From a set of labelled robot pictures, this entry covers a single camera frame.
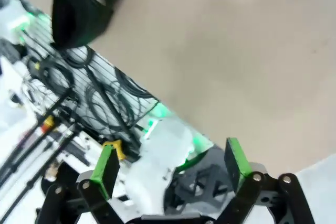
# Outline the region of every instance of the yellow clamp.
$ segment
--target yellow clamp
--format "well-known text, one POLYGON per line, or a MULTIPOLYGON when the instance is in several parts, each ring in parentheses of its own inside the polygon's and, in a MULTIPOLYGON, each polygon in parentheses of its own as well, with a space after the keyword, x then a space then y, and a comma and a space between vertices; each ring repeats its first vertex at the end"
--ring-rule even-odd
POLYGON ((103 147, 107 146, 107 145, 112 145, 116 150, 117 150, 117 156, 119 160, 123 160, 126 158, 124 152, 122 152, 122 148, 121 148, 121 140, 116 140, 113 142, 105 142, 103 143, 103 147))

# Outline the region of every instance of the beige floor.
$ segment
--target beige floor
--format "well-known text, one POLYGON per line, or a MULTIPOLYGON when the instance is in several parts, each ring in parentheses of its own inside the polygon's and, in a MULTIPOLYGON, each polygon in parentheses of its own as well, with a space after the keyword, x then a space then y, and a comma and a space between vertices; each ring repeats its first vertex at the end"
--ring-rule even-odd
POLYGON ((276 175, 336 152, 335 17, 335 0, 123 0, 92 46, 276 175))

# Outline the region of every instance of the green gripper pad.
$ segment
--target green gripper pad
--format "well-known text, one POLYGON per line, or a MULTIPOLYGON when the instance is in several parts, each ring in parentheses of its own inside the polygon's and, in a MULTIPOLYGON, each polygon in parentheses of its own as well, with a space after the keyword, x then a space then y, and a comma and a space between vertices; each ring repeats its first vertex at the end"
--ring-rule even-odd
POLYGON ((90 180, 99 185, 106 200, 112 197, 119 167, 117 150, 111 145, 105 146, 100 154, 90 180))
POLYGON ((237 192, 245 177, 253 172, 237 138, 226 140, 224 161, 233 189, 237 192))

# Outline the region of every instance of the wire rack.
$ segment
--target wire rack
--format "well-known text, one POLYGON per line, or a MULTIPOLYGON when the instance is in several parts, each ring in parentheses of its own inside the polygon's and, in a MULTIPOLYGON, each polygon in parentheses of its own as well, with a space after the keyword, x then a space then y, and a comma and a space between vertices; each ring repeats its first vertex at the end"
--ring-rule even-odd
MULTIPOLYGON (((55 62, 67 67, 72 72, 75 79, 74 91, 78 95, 80 103, 67 101, 67 106, 72 108, 72 110, 83 119, 85 126, 94 130, 99 135, 113 134, 114 131, 111 130, 110 127, 106 126, 106 124, 99 122, 88 108, 85 95, 86 89, 91 86, 91 81, 89 80, 85 69, 75 69, 68 66, 61 57, 60 53, 55 51, 50 45, 53 41, 50 18, 45 15, 35 17, 30 22, 29 26, 25 28, 25 30, 21 30, 19 33, 28 46, 28 50, 32 56, 36 58, 53 57, 55 62)), ((75 60, 83 60, 86 58, 87 49, 86 47, 81 47, 70 50, 68 53, 75 60)), ((116 94, 122 95, 126 98, 134 113, 135 123, 143 118, 144 115, 146 115, 157 104, 156 99, 137 98, 124 91, 115 77, 114 66, 98 53, 96 53, 93 57, 89 66, 98 80, 113 87, 114 90, 116 90, 116 94)), ((50 78, 62 86, 67 85, 65 77, 56 69, 51 70, 50 78)), ((32 93, 34 93, 37 105, 40 107, 39 109, 41 112, 57 100, 57 96, 51 90, 47 89, 42 82, 30 77, 26 78, 25 84, 31 89, 32 93)), ((117 110, 119 110, 123 119, 126 120, 127 113, 122 109, 123 107, 120 106, 117 99, 114 97, 111 101, 117 110)), ((95 105, 96 112, 104 119, 105 122, 107 122, 107 124, 118 125, 117 120, 112 113, 109 112, 108 107, 105 105, 101 96, 97 92, 93 94, 93 103, 95 105)))

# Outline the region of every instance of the screw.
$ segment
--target screw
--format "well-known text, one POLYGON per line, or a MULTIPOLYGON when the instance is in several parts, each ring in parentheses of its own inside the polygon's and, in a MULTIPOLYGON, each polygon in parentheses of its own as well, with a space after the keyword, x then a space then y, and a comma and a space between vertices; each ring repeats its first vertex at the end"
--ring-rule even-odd
POLYGON ((89 188, 89 186, 90 186, 90 182, 85 182, 83 184, 83 189, 87 189, 87 188, 89 188))
POLYGON ((288 177, 288 176, 285 176, 282 180, 283 180, 283 182, 285 182, 287 184, 289 184, 291 182, 290 177, 288 177))
POLYGON ((260 176, 260 174, 255 174, 255 175, 253 175, 253 179, 254 179, 255 181, 261 181, 261 176, 260 176))
POLYGON ((59 194, 61 191, 62 191, 62 188, 61 187, 57 187, 56 190, 55 190, 55 194, 59 194))

